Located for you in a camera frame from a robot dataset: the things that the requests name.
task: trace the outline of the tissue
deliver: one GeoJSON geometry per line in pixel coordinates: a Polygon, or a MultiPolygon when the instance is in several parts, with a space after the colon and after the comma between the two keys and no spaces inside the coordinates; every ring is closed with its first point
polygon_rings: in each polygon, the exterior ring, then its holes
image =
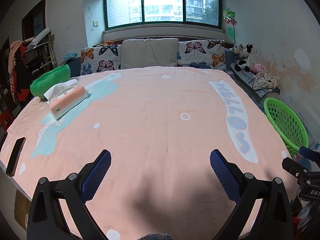
{"type": "Polygon", "coordinates": [[[48,100],[49,108],[55,117],[59,119],[70,109],[88,97],[84,86],[78,85],[76,79],[59,83],[51,87],[44,96],[48,100]]]}

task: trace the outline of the brick wall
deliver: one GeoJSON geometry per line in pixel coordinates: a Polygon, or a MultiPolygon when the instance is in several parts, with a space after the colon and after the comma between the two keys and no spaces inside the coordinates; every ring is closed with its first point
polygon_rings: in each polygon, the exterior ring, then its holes
{"type": "Polygon", "coordinates": [[[129,23],[128,0],[107,0],[108,26],[129,23]]]}

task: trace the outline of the blue butterfly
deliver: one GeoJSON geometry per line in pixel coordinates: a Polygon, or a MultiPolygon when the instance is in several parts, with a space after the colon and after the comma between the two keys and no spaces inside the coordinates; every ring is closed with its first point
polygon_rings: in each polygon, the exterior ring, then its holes
{"type": "Polygon", "coordinates": [[[207,63],[205,61],[201,61],[199,63],[196,63],[196,62],[191,62],[190,63],[190,67],[194,67],[194,68],[210,68],[210,66],[207,65],[207,63]]]}
{"type": "Polygon", "coordinates": [[[86,66],[84,65],[84,67],[83,67],[83,69],[82,69],[82,76],[84,76],[84,75],[90,75],[90,74],[92,74],[92,70],[91,70],[91,64],[89,63],[89,64],[88,64],[88,67],[86,67],[86,66]]]}

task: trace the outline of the window sill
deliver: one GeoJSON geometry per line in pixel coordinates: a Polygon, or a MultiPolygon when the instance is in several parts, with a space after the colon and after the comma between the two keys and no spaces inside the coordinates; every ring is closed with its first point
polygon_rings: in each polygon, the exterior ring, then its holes
{"type": "Polygon", "coordinates": [[[224,33],[224,30],[207,26],[174,23],[126,26],[103,31],[103,37],[105,41],[150,37],[185,37],[224,40],[224,33]]]}

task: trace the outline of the butterfly pillow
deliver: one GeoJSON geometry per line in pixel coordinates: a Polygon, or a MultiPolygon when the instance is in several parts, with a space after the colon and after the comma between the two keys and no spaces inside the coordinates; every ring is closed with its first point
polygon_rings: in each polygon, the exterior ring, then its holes
{"type": "Polygon", "coordinates": [[[122,45],[108,41],[101,47],[81,50],[81,75],[121,68],[122,45]]]}
{"type": "Polygon", "coordinates": [[[226,66],[224,41],[180,41],[177,58],[178,66],[223,70],[226,66]]]}

